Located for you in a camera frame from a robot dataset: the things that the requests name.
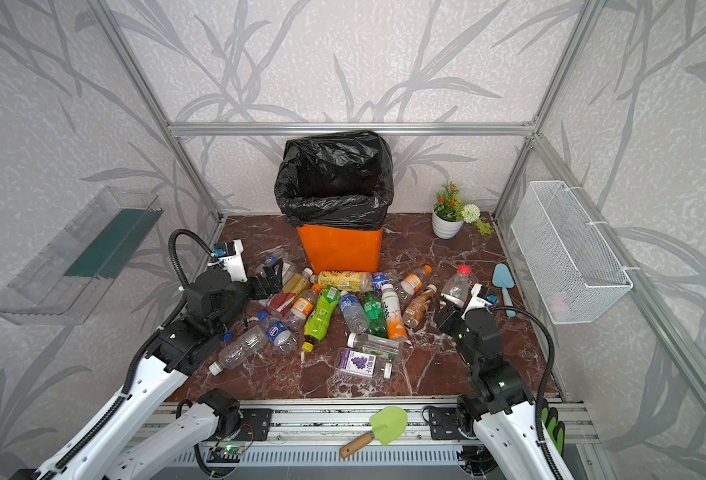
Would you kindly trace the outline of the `blue label crushed bottle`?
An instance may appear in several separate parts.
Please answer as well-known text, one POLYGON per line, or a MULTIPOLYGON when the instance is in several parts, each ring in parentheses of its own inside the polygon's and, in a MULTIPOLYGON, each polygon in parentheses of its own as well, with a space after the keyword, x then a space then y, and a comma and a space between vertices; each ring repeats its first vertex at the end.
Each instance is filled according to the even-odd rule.
POLYGON ((286 283, 296 272, 297 267, 284 251, 276 250, 267 254, 255 269, 256 274, 263 274, 265 269, 276 273, 282 283, 286 283))

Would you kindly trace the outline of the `red label water bottle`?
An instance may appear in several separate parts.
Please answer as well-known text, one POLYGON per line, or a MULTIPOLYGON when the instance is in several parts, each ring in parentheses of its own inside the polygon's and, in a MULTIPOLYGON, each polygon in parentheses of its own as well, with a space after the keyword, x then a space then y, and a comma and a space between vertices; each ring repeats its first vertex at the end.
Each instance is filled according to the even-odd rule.
POLYGON ((467 265, 460 265, 457 273, 447 280, 440 293, 440 306, 444 307, 453 304, 458 308, 463 308, 470 293, 471 268, 467 265))

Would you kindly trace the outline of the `brown tea bottle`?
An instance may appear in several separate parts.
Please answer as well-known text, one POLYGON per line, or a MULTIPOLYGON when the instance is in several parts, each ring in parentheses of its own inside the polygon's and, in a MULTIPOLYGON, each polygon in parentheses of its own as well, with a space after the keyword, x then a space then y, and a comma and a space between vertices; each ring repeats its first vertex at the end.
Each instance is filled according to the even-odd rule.
POLYGON ((436 292, 437 287, 434 284, 429 284, 410 301, 403 312, 403 322, 408 329, 417 330, 423 324, 428 307, 436 292))

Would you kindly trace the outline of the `green label juice bottle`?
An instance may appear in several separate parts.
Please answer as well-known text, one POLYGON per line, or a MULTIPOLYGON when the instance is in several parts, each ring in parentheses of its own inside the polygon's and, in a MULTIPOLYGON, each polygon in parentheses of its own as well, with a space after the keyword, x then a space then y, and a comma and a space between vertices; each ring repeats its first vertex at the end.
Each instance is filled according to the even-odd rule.
POLYGON ((312 352, 314 348, 326 337, 331 317, 337 307, 341 294, 340 290, 333 287, 323 287, 315 310, 304 326, 304 341, 302 350, 312 352))

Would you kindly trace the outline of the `clear bottle green label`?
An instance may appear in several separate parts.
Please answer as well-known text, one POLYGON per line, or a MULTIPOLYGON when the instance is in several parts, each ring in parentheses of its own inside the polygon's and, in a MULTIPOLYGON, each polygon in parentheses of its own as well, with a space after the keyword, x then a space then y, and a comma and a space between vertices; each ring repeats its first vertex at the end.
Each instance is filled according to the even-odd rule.
POLYGON ((400 360, 403 355, 401 342, 368 333, 350 333, 347 346, 363 353, 382 356, 393 362, 400 360))

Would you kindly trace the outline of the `blue label water bottle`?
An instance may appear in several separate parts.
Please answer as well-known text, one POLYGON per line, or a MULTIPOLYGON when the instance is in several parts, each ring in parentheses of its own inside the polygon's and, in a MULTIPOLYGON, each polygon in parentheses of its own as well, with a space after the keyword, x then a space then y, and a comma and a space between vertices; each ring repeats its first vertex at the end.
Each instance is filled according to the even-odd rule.
POLYGON ((338 306, 351 333, 361 334, 368 331, 369 319, 355 295, 342 291, 338 306))

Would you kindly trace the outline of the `purple grape juice bottle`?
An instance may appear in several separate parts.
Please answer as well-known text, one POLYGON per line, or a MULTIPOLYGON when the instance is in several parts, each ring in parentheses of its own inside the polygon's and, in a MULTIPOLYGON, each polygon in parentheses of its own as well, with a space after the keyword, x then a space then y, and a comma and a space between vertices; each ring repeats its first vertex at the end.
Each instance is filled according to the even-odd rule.
POLYGON ((341 348, 338 351, 334 368, 344 374, 365 379, 389 380, 393 375, 393 364, 384 357, 350 348, 341 348))

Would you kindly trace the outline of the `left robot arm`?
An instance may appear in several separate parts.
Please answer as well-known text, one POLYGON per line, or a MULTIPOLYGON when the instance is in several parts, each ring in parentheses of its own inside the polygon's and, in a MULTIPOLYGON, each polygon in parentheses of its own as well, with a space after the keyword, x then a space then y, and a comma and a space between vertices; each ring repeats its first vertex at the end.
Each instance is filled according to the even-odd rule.
POLYGON ((251 301, 283 285, 283 262, 248 275, 241 241, 209 246, 177 229, 168 253, 182 296, 172 313, 133 355, 121 388, 87 424, 39 468, 16 479, 150 479, 174 458, 213 436, 240 429, 239 403, 219 390, 136 446, 129 443, 155 410, 220 346, 251 301))

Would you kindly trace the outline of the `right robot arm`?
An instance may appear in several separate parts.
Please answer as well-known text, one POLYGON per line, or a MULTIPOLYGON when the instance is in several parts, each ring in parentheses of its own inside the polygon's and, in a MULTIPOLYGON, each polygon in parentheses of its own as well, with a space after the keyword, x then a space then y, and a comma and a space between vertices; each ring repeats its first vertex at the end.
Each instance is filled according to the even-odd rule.
POLYGON ((545 399, 555 364, 555 343, 547 327, 529 312, 515 313, 530 320, 547 342, 547 363, 537 392, 504 359, 499 306, 461 310, 451 302, 436 311, 437 329, 450 336, 469 369, 472 389, 457 399, 456 421, 461 434, 480 443, 458 453, 462 468, 473 477, 499 470, 507 479, 572 479, 563 459, 565 427, 545 399))

